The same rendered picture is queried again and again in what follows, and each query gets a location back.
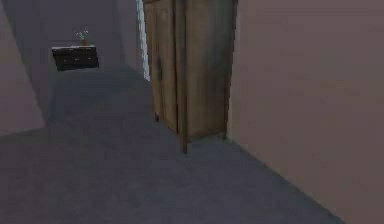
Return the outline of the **brown wooden wardrobe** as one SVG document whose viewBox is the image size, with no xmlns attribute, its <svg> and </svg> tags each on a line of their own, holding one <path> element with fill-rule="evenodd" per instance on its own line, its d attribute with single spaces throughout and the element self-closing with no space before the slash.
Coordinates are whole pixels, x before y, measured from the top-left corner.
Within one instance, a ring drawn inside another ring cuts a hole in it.
<svg viewBox="0 0 384 224">
<path fill-rule="evenodd" d="M 153 113 L 181 150 L 227 134 L 239 0 L 143 0 Z"/>
</svg>

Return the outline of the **black chest of drawers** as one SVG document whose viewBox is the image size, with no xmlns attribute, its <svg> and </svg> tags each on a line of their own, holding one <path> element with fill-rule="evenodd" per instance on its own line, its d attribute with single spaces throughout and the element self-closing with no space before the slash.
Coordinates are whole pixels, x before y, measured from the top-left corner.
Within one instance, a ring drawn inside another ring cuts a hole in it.
<svg viewBox="0 0 384 224">
<path fill-rule="evenodd" d="M 99 67 L 94 45 L 53 47 L 52 54 L 58 71 Z"/>
</svg>

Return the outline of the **pale window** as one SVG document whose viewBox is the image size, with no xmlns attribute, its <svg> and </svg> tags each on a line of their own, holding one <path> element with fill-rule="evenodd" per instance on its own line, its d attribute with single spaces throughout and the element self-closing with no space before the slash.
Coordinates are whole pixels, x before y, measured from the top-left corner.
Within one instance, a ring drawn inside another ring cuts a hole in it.
<svg viewBox="0 0 384 224">
<path fill-rule="evenodd" d="M 147 38 L 145 32 L 144 3 L 143 0 L 136 0 L 137 24 L 138 24 L 138 43 L 139 43 L 139 63 L 140 69 L 145 80 L 150 80 L 149 59 L 147 49 Z"/>
</svg>

